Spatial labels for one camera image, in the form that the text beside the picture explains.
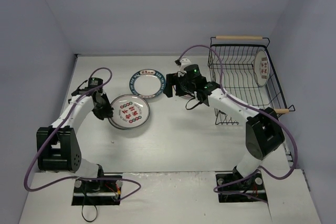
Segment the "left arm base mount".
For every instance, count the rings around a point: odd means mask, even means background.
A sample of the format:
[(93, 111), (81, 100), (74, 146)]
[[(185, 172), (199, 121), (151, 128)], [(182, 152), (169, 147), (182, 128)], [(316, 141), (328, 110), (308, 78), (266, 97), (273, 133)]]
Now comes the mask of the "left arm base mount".
[(112, 180), (86, 181), (76, 180), (72, 206), (116, 206), (120, 205), (122, 182), (121, 174), (107, 174)]

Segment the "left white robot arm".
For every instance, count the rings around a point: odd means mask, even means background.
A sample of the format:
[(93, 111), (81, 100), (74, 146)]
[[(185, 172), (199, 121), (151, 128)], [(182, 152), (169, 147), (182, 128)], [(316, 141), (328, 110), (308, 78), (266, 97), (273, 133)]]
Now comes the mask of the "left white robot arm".
[(90, 77), (88, 86), (72, 94), (68, 107), (50, 126), (36, 133), (38, 168), (48, 172), (76, 173), (83, 161), (77, 132), (88, 114), (99, 120), (113, 117), (113, 108), (103, 90), (103, 80)]

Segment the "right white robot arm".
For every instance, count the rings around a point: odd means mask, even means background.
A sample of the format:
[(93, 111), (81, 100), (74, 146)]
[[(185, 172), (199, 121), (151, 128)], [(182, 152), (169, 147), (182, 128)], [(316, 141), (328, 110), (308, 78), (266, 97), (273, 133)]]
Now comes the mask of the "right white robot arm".
[(231, 96), (220, 84), (207, 81), (197, 64), (185, 66), (182, 72), (167, 74), (163, 93), (168, 98), (173, 96), (173, 87), (177, 96), (188, 94), (198, 104), (217, 109), (245, 125), (246, 152), (232, 175), (233, 184), (245, 188), (251, 182), (251, 174), (285, 140), (282, 128), (276, 123), (277, 113), (272, 108), (260, 109)]

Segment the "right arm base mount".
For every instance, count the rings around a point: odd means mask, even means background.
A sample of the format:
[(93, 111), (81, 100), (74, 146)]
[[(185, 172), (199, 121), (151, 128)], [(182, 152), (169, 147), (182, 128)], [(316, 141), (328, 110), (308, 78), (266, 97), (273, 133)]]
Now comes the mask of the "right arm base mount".
[(219, 203), (268, 202), (261, 172), (256, 172), (243, 181), (233, 183), (236, 180), (238, 177), (233, 173), (216, 174), (214, 191)]

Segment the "red character plate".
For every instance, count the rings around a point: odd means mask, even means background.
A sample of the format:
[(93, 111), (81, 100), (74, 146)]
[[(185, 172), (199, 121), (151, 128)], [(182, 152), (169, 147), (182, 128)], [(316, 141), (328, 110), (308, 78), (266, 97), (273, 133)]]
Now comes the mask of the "red character plate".
[(269, 67), (270, 63), (267, 53), (264, 50), (257, 51), (253, 63), (253, 72), (255, 82), (259, 87), (264, 87), (267, 84), (269, 79)]
[(113, 107), (112, 121), (128, 129), (142, 126), (151, 113), (149, 104), (136, 95), (121, 95), (111, 102), (111, 106)]

